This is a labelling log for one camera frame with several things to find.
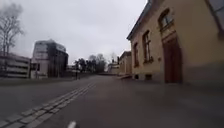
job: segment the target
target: sky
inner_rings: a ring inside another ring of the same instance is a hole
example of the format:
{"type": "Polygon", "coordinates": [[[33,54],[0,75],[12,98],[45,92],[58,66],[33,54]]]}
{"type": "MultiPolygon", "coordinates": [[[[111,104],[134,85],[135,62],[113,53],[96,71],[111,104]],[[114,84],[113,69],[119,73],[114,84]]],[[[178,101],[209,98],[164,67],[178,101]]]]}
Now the sky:
{"type": "Polygon", "coordinates": [[[130,50],[126,39],[147,0],[0,0],[0,8],[20,4],[24,35],[17,37],[13,53],[32,57],[38,40],[53,39],[64,45],[69,64],[102,53],[120,56],[130,50]]]}

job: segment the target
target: building facade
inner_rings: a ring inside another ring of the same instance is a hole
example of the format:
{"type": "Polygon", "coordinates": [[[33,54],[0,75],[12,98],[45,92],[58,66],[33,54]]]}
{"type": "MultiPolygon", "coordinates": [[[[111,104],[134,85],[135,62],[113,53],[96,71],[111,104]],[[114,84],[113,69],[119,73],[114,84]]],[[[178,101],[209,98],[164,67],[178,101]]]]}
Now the building facade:
{"type": "Polygon", "coordinates": [[[53,40],[35,43],[31,78],[62,77],[66,72],[68,54],[64,46],[53,40]]]}
{"type": "Polygon", "coordinates": [[[131,51],[125,51],[119,58],[119,75],[132,74],[131,51]]]}
{"type": "Polygon", "coordinates": [[[223,0],[150,0],[128,36],[133,77],[224,83],[223,0]]]}
{"type": "Polygon", "coordinates": [[[111,75],[119,75],[119,64],[118,62],[112,62],[108,64],[108,71],[111,75]]]}
{"type": "Polygon", "coordinates": [[[0,77],[30,78],[31,59],[9,53],[7,57],[0,52],[0,77]]]}

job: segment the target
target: yellow building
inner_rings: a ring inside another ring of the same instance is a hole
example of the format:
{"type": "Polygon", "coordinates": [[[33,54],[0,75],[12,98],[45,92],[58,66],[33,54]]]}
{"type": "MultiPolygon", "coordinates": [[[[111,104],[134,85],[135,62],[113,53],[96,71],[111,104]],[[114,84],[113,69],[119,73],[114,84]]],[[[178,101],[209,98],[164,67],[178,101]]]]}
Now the yellow building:
{"type": "Polygon", "coordinates": [[[136,79],[224,83],[223,0],[149,0],[128,40],[136,79]]]}
{"type": "Polygon", "coordinates": [[[125,51],[119,58],[119,75],[132,74],[131,51],[125,51]]]}

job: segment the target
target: street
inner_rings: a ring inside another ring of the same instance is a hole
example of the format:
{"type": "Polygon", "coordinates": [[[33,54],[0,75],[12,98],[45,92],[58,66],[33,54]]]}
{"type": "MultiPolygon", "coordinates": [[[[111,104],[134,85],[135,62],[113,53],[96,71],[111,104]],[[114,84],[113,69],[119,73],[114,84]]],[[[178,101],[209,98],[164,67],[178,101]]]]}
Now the street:
{"type": "Polygon", "coordinates": [[[51,114],[38,128],[66,128],[72,121],[77,121],[81,128],[224,126],[222,90],[120,80],[112,76],[92,76],[79,81],[39,86],[1,87],[0,117],[3,120],[88,85],[92,87],[85,89],[85,94],[75,98],[58,113],[51,114]]]}

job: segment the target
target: door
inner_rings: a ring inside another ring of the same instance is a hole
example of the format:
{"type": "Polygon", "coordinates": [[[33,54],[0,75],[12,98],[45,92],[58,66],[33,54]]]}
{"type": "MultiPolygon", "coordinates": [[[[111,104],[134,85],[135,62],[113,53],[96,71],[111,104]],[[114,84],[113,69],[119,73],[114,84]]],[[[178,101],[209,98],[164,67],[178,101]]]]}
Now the door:
{"type": "Polygon", "coordinates": [[[176,37],[163,42],[165,82],[182,83],[182,53],[176,37]]]}

